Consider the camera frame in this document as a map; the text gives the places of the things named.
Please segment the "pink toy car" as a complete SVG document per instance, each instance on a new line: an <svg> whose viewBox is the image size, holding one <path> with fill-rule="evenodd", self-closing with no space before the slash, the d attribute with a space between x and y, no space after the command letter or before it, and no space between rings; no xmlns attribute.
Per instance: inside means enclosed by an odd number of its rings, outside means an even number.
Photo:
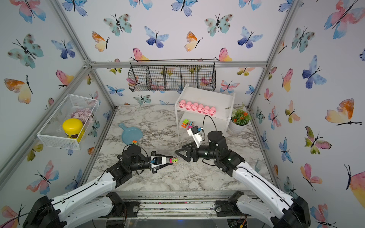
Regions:
<svg viewBox="0 0 365 228"><path fill-rule="evenodd" d="M170 162L170 163L178 163L178 158L177 158L177 157L170 158L170 159L169 159L169 162Z"/></svg>

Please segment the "orange green toy car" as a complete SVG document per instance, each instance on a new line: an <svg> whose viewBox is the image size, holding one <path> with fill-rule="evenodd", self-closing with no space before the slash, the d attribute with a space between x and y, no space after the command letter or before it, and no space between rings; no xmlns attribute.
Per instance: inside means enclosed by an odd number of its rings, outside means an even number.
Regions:
<svg viewBox="0 0 365 228"><path fill-rule="evenodd" d="M188 119L185 119L183 122L182 122L182 127L183 128L186 128L187 126L188 126L188 124L189 124L189 120Z"/></svg>

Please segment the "pink pig toy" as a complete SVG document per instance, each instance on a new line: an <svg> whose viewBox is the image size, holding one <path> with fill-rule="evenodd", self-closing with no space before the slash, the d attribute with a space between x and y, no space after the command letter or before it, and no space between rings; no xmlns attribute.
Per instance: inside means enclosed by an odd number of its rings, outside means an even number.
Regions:
<svg viewBox="0 0 365 228"><path fill-rule="evenodd" d="M196 111L197 110L197 108L198 108L198 103L193 103L192 104L192 111Z"/></svg>
<svg viewBox="0 0 365 228"><path fill-rule="evenodd" d="M209 112L210 112L210 107L209 107L209 106L205 106L205 107L204 107L204 110L203 110L203 114L204 114L204 115L208 115L208 114L209 114Z"/></svg>
<svg viewBox="0 0 365 228"><path fill-rule="evenodd" d="M198 113L202 113L203 110L204 110L204 105L203 104L199 104L198 107L197 107Z"/></svg>
<svg viewBox="0 0 365 228"><path fill-rule="evenodd" d="M192 106L193 106L193 104L191 103L191 102L187 102L186 104L185 104L185 109L186 110L192 110Z"/></svg>
<svg viewBox="0 0 365 228"><path fill-rule="evenodd" d="M186 106L186 101L185 101L185 100L181 100L181 101L179 102L179 107L180 107L180 108L185 108L185 106Z"/></svg>

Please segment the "pink teal toy bus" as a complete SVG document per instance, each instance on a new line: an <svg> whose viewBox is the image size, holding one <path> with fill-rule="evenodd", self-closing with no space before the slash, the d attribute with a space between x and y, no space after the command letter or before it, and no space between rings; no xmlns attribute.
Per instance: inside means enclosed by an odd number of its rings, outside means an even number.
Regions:
<svg viewBox="0 0 365 228"><path fill-rule="evenodd" d="M187 129L191 129L191 128L193 128L193 126L194 126L194 122L190 121L187 125Z"/></svg>

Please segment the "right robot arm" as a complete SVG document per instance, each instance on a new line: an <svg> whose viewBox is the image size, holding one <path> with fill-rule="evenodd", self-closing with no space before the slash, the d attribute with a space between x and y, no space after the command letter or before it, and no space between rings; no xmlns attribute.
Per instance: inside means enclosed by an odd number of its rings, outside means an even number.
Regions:
<svg viewBox="0 0 365 228"><path fill-rule="evenodd" d="M238 153L229 149L220 131L208 133L209 144L202 145L193 135L194 142L183 145L176 154L187 162L199 159L214 161L214 166L249 187L260 201L235 192L228 200L232 214L250 215L271 228L308 228L311 225L308 203L301 197L292 197L258 174Z"/></svg>

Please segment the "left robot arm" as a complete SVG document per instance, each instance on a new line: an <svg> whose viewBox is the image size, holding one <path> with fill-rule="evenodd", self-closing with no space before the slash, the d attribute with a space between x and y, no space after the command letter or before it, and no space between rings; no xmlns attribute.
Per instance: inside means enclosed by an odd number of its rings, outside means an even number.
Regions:
<svg viewBox="0 0 365 228"><path fill-rule="evenodd" d="M143 148L131 144L117 156L118 162L94 180L76 189L49 199L38 199L26 215L24 228L74 228L98 217L135 216L139 203L127 203L114 191L133 177L133 172L142 173L173 165L178 158L142 153Z"/></svg>

